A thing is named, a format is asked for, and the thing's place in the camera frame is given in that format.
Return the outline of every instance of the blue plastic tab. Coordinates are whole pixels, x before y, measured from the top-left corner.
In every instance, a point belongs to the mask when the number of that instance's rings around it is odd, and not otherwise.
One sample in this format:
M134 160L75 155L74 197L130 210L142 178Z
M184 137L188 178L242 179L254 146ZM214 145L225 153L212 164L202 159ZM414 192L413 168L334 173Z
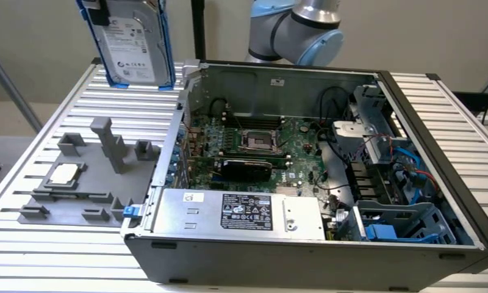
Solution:
M397 240L397 231L391 225L370 225L366 228L369 240Z
M262 17L294 8L298 0L258 0L251 7L251 17Z
M139 210L135 206L126 206L123 210L123 217L126 218L138 218L139 217Z

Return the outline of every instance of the warning label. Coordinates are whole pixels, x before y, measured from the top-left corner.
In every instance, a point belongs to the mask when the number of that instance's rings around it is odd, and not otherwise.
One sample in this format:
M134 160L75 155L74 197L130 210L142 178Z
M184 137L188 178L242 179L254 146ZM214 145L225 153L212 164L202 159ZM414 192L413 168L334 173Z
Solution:
M221 226L225 229L273 231L271 196L225 194Z

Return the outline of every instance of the sticker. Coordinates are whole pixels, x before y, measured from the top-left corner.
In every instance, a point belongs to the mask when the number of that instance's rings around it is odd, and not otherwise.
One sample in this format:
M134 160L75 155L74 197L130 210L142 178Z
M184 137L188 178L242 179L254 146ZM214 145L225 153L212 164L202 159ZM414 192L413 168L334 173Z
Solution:
M202 203L204 201L204 194L203 193L194 193L194 192L186 192L183 201L194 201L198 203Z
M277 87L283 87L286 83L285 79L271 79L271 85L277 86Z
M271 196L223 194L225 229L274 230Z
M104 27L107 47L116 74L131 82L155 82L146 30L132 18L111 17Z

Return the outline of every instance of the robotic arm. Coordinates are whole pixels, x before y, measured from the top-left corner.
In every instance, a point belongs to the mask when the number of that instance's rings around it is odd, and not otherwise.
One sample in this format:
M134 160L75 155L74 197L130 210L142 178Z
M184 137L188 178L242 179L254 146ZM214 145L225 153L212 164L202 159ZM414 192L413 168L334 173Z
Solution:
M343 44L339 0L257 0L249 62L327 66Z
M174 89L166 0L76 0L114 87ZM326 66L342 48L339 0L257 0L249 62Z

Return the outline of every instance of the slotted metal surface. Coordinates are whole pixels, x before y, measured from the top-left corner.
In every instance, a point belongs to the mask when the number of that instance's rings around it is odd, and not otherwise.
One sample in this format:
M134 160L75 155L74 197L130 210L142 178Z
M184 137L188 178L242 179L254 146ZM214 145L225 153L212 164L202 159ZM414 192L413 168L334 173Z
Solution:
M446 98L438 96L435 84L415 74L402 75L405 90L413 91L417 105L442 105L451 120L434 119L431 109L421 115L449 158L462 176L474 187L488 212L488 184L474 178L488 179L488 144L479 139L470 124L459 120ZM19 160L0 185L0 291L12 292L208 292L203 287L163 286L147 280L146 274L124 245L116 228L86 226L22 225L16 222L19 208L28 202L31 190L39 186L60 151L58 141L64 132L79 132L88 142L98 138L88 130L96 116L114 120L114 133L122 134L127 143L151 139L163 144L171 109L180 87L172 92L159 92L155 87L111 89L102 66L91 66L43 132ZM219 288L219 292L301 292L302 290L263 288ZM426 293L488 293L488 270L479 275L458 274L447 277Z

